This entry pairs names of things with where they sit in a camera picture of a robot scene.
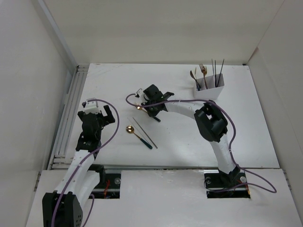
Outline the brown wooden spoon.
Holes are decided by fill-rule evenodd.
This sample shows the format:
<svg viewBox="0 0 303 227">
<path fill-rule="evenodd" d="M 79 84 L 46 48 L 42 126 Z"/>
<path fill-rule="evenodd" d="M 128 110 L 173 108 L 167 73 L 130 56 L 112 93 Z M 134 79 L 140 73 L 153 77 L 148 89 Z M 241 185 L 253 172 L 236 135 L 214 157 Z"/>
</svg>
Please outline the brown wooden spoon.
<svg viewBox="0 0 303 227">
<path fill-rule="evenodd" d="M 190 71 L 190 76 L 195 81 L 196 89 L 197 89 L 197 91 L 199 91 L 200 90 L 200 85 L 199 85 L 199 83 L 198 83 L 197 79 L 195 78 L 195 76 L 194 76 L 194 74 L 193 74 L 192 71 Z"/>
</svg>

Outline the rose gold fork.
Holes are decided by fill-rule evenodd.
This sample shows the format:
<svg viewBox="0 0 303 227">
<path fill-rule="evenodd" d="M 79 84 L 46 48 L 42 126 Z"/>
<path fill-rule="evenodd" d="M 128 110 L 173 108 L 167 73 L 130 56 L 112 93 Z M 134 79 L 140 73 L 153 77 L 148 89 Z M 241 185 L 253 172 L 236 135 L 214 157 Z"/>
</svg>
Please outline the rose gold fork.
<svg viewBox="0 0 303 227">
<path fill-rule="evenodd" d="M 208 89 L 208 85 L 207 85 L 207 81 L 206 81 L 206 75 L 207 75 L 207 67 L 204 66 L 202 63 L 199 64 L 200 70 L 203 74 L 203 79 L 204 79 L 204 84 L 205 84 L 205 88 Z"/>
</svg>

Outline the gold fork dark green handle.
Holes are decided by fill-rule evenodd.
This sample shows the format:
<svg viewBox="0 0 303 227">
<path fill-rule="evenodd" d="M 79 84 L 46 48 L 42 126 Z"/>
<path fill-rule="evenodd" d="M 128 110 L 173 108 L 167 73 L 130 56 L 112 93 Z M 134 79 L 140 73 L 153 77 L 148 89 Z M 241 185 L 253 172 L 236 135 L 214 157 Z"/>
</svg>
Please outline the gold fork dark green handle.
<svg viewBox="0 0 303 227">
<path fill-rule="evenodd" d="M 204 76 L 205 88 L 208 89 L 208 84 L 207 84 L 207 81 L 206 81 L 207 67 L 206 67 L 206 66 L 203 66 L 202 68 L 203 68 L 203 69 L 202 69 L 202 73 L 203 73 L 203 76 Z"/>
</svg>

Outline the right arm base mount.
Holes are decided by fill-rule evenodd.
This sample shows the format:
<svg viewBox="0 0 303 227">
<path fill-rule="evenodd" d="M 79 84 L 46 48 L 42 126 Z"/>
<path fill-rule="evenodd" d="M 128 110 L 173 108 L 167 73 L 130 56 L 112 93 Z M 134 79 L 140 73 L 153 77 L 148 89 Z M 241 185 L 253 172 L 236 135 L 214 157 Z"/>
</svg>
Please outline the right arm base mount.
<svg viewBox="0 0 303 227">
<path fill-rule="evenodd" d="M 247 185 L 241 185 L 235 189 L 229 189 L 241 183 L 246 183 L 246 175 L 240 172 L 232 183 L 224 183 L 218 173 L 205 173 L 204 187 L 208 199 L 250 199 L 250 192 Z"/>
</svg>

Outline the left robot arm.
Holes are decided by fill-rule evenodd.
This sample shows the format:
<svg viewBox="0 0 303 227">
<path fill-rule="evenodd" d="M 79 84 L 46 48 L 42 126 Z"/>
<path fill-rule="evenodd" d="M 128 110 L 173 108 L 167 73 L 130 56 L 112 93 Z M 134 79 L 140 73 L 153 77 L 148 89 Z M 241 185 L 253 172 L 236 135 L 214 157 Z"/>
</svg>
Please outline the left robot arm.
<svg viewBox="0 0 303 227">
<path fill-rule="evenodd" d="M 99 150 L 103 147 L 101 133 L 105 126 L 119 123 L 119 115 L 113 115 L 115 107 L 106 102 L 105 114 L 99 109 L 99 100 L 91 99 L 82 104 L 77 113 L 82 122 L 74 157 L 53 192 L 47 192 L 42 199 L 43 225 L 45 227 L 81 227 L 83 207 L 88 198 L 94 198 L 92 191 L 102 187 L 106 176 L 91 170 Z"/>
</svg>

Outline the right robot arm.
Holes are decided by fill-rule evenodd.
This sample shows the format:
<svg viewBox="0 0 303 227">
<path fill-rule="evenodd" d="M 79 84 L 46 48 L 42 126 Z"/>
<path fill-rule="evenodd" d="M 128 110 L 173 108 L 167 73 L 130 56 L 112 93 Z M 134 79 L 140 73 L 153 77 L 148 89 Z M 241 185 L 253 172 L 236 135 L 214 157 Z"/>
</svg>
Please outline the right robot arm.
<svg viewBox="0 0 303 227">
<path fill-rule="evenodd" d="M 240 168 L 233 161 L 227 139 L 228 121 L 222 109 L 213 100 L 177 100 L 169 99 L 174 93 L 162 93 L 154 85 L 139 89 L 135 96 L 149 116 L 156 116 L 160 111 L 181 114 L 195 120 L 200 135 L 208 141 L 217 159 L 219 180 L 224 187 L 233 186 Z"/>
</svg>

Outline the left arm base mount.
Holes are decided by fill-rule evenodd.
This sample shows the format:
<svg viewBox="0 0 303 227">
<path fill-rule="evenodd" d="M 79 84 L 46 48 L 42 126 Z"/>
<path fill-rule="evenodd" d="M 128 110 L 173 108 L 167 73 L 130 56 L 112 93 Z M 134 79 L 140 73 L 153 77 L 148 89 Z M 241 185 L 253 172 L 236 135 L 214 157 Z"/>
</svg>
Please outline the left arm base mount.
<svg viewBox="0 0 303 227">
<path fill-rule="evenodd" d="M 96 199 L 119 199 L 121 186 L 121 171 L 107 169 L 102 165 L 91 165 L 88 169 L 99 174 L 100 181 L 91 194 Z"/>
</svg>

